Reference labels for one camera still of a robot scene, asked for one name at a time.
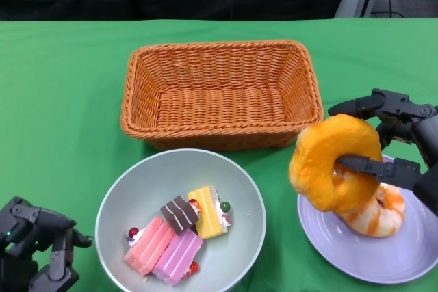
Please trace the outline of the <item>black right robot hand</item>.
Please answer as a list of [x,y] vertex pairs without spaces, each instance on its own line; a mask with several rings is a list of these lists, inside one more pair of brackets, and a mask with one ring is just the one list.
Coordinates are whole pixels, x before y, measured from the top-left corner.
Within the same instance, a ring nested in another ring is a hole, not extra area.
[[370,157],[346,155],[337,162],[356,172],[375,176],[380,182],[412,191],[434,215],[437,214],[437,107],[413,103],[409,96],[374,88],[371,95],[332,106],[330,116],[347,114],[367,120],[377,117],[376,130],[381,148],[392,140],[415,144],[428,167],[420,172],[420,164],[395,158],[379,164]]

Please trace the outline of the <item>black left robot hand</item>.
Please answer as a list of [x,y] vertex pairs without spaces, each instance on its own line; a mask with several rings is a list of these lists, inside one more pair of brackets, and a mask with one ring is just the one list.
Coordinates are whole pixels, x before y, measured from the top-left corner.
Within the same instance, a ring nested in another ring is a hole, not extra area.
[[92,240],[76,221],[18,196],[1,209],[1,290],[67,291],[79,279],[74,249]]

